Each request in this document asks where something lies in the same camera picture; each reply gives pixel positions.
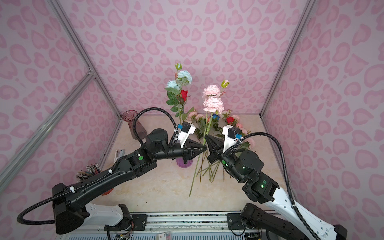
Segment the purple gradient glass vase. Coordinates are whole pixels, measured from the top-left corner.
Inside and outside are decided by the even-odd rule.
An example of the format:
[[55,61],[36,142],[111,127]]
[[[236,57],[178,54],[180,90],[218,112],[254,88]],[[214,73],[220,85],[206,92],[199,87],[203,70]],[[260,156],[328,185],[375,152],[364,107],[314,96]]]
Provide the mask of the purple gradient glass vase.
[[180,168],[185,169],[189,168],[192,165],[193,160],[188,160],[185,162],[183,158],[177,158],[176,163]]

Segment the pink peony stem with bud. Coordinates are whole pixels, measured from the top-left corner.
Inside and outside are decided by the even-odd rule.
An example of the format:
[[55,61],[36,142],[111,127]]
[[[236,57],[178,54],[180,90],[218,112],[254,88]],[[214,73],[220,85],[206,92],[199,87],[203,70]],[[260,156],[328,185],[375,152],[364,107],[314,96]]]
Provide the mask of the pink peony stem with bud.
[[[229,82],[224,80],[220,86],[209,85],[203,89],[203,110],[201,113],[190,114],[189,119],[196,125],[195,134],[201,144],[207,146],[205,136],[214,135],[220,131],[219,121],[212,119],[213,114],[217,114],[220,117],[225,113],[224,102],[222,100],[223,95],[229,85]],[[208,161],[209,150],[198,156],[197,165],[194,171],[189,196],[192,195],[195,181],[198,178],[200,181],[204,175],[209,176],[209,181],[212,183],[215,180],[216,173],[218,171],[217,164],[210,164]]]

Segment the red rose stem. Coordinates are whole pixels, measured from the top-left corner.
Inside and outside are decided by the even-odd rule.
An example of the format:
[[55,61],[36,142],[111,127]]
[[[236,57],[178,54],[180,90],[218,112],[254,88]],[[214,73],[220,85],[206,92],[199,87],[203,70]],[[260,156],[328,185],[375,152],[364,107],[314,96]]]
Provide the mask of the red rose stem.
[[181,90],[180,97],[182,98],[183,102],[185,102],[188,98],[188,91]]
[[227,117],[226,118],[226,123],[228,125],[232,125],[235,122],[235,119],[233,117]]

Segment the light blue rose stem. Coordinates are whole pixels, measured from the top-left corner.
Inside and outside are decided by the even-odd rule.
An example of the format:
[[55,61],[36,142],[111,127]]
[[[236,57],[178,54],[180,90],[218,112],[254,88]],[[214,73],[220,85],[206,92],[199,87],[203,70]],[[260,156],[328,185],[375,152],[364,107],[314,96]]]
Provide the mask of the light blue rose stem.
[[180,93],[181,90],[185,90],[185,88],[193,82],[193,77],[187,70],[183,70],[183,65],[180,62],[176,62],[175,69],[174,79],[168,81],[165,88],[168,96],[166,104],[171,107],[171,112],[175,113],[175,117],[178,118],[180,124],[182,124],[188,115],[188,111],[185,110],[185,104],[188,99],[183,102]]

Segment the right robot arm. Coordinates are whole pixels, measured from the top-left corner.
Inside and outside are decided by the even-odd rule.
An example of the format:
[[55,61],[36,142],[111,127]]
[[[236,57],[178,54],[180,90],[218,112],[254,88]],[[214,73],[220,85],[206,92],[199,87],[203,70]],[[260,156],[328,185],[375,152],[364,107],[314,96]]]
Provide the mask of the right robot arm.
[[220,161],[225,171],[243,183],[242,190],[251,200],[243,208],[241,223],[248,229],[264,229],[286,240],[345,240],[348,231],[312,214],[296,202],[292,194],[262,172],[264,163],[249,150],[239,156],[224,140],[207,135],[209,161]]

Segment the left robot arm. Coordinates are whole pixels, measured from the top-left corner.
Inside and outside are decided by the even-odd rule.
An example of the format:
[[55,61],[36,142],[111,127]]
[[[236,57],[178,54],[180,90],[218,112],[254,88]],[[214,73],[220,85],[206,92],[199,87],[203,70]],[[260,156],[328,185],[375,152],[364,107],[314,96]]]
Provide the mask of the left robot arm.
[[146,142],[131,154],[120,157],[114,165],[87,180],[66,186],[59,183],[52,188],[56,233],[67,234],[79,228],[90,216],[86,204],[110,189],[157,167],[157,161],[183,158],[192,160],[205,152],[207,147],[190,139],[184,145],[168,142],[164,129],[155,129],[146,136]]

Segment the dark red glass vase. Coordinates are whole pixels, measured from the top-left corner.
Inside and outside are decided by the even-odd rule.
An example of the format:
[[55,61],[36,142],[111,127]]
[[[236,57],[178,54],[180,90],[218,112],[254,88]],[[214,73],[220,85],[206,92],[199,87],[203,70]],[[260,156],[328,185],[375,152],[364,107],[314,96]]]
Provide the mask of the dark red glass vase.
[[147,136],[147,131],[140,123],[139,120],[136,121],[134,125],[134,120],[137,117],[138,112],[135,110],[128,110],[122,114],[122,119],[129,125],[131,135],[134,140],[138,140],[138,137],[143,140]]

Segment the pink peony stem pile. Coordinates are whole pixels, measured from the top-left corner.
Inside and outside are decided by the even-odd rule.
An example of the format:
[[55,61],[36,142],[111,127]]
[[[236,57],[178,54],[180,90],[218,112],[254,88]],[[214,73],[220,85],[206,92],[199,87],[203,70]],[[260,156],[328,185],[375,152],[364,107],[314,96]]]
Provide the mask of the pink peony stem pile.
[[228,150],[223,152],[221,159],[214,164],[217,164],[218,168],[219,165],[222,165],[224,171],[227,172],[232,178],[236,179],[239,183],[245,183],[248,180],[247,175],[253,171],[252,169],[244,166],[244,159],[241,159],[244,154],[249,154],[251,152],[251,146],[253,145],[252,140],[244,139],[244,137],[246,137],[250,131],[243,128],[243,125],[240,123],[239,116],[231,114],[231,111],[225,111],[223,116],[219,119],[220,131],[212,136],[219,137],[224,140],[222,131],[223,127],[228,125],[226,123],[227,117],[233,117],[235,119],[235,122],[231,126],[239,128],[242,131],[243,137]]

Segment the red pen holder cup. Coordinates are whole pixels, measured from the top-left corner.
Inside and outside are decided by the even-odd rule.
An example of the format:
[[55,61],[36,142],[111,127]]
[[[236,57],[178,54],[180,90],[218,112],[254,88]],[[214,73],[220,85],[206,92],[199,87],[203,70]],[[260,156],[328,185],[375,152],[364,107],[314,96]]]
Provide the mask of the red pen holder cup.
[[111,188],[108,191],[106,191],[103,194],[101,194],[101,196],[106,196],[106,195],[110,194],[113,190],[114,190],[114,188]]

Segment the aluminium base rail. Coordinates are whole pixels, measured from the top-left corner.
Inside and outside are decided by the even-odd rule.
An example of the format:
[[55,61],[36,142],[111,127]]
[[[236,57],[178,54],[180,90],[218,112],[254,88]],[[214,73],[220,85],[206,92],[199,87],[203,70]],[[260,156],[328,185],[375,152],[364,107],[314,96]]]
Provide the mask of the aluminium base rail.
[[106,231],[85,226],[65,235],[65,240],[280,240],[264,228],[248,229],[240,211],[133,212],[134,229]]

